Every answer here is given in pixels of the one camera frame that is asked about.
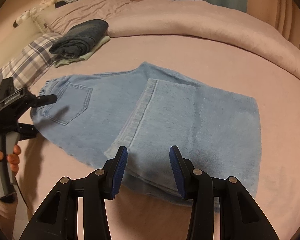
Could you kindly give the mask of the light blue denim pants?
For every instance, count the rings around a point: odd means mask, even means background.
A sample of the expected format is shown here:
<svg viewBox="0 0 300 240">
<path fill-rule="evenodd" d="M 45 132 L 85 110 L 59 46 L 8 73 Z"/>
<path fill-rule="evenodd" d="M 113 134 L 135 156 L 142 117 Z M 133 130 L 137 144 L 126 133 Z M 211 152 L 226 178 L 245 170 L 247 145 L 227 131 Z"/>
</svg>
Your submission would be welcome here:
<svg viewBox="0 0 300 240">
<path fill-rule="evenodd" d="M 39 94 L 57 96 L 31 111 L 42 136 L 93 168 L 125 146 L 122 182 L 134 192 L 191 204 L 181 199 L 170 165 L 169 150 L 177 146 L 196 168 L 235 176 L 257 193 L 262 150 L 254 98 L 147 62 L 127 72 L 52 79 Z"/>
</svg>

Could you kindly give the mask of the plaid pillow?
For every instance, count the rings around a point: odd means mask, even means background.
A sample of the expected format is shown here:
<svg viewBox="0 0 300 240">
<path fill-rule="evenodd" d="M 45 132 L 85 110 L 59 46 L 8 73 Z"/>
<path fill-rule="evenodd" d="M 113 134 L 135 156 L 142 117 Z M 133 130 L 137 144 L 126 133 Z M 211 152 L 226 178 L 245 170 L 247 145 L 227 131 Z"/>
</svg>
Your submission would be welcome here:
<svg viewBox="0 0 300 240">
<path fill-rule="evenodd" d="M 58 33 L 47 33 L 29 43 L 21 53 L 0 68 L 0 84 L 12 77 L 16 89 L 31 88 L 51 67 L 50 48 L 61 38 Z"/>
</svg>

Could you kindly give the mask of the folded dark blue jeans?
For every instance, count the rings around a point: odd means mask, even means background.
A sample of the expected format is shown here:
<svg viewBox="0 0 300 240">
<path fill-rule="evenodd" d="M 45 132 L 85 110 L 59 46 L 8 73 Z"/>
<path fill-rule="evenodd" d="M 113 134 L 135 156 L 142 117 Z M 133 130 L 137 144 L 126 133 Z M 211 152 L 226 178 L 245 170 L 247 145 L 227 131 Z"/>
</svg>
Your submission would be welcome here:
<svg viewBox="0 0 300 240">
<path fill-rule="evenodd" d="M 72 27 L 50 48 L 52 55 L 76 59 L 85 55 L 97 45 L 106 33 L 109 24 L 101 19 L 88 20 Z"/>
</svg>

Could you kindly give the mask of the white plush toy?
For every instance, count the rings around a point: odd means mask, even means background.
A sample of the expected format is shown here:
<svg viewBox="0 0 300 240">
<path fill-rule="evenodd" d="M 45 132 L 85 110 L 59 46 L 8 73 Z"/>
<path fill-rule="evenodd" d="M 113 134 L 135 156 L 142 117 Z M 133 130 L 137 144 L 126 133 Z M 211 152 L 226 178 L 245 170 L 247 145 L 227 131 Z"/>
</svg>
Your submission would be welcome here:
<svg viewBox="0 0 300 240">
<path fill-rule="evenodd" d="M 37 7 L 32 7 L 31 9 L 24 11 L 20 16 L 18 16 L 17 19 L 13 22 L 13 27 L 14 28 L 18 27 L 28 18 L 31 18 L 38 12 L 41 12 L 42 10 L 52 5 L 55 5 L 56 2 L 57 0 L 42 0 Z"/>
</svg>

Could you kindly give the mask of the pink bed sheet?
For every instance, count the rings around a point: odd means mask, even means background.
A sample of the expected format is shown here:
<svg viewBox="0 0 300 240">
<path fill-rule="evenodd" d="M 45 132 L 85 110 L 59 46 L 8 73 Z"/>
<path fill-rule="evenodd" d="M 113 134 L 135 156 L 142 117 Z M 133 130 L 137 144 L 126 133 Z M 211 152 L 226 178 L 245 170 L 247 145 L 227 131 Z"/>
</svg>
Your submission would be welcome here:
<svg viewBox="0 0 300 240">
<path fill-rule="evenodd" d="M 71 74 L 122 72 L 143 62 L 175 70 L 212 87 L 256 99 L 261 119 L 262 160 L 256 202 L 280 239 L 300 234 L 300 80 L 277 65 L 228 44 L 184 36 L 112 38 L 88 61 L 50 68 L 32 87 Z M 18 184 L 28 218 L 63 176 L 94 169 L 45 140 L 21 141 Z M 186 239 L 191 208 L 134 193 L 121 186 L 106 202 L 112 239 Z"/>
</svg>

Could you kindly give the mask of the pink duvet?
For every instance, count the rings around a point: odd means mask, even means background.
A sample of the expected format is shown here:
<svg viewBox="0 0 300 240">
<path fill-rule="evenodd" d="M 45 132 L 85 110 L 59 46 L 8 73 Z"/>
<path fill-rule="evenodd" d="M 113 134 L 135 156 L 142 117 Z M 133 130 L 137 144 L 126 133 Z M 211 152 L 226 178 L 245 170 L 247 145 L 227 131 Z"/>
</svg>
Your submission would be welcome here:
<svg viewBox="0 0 300 240">
<path fill-rule="evenodd" d="M 92 19 L 105 20 L 110 37 L 184 35 L 227 43 L 265 58 L 300 80 L 300 50 L 271 25 L 238 10 L 191 0 L 80 0 L 53 10 L 46 23 L 64 35 Z"/>
</svg>

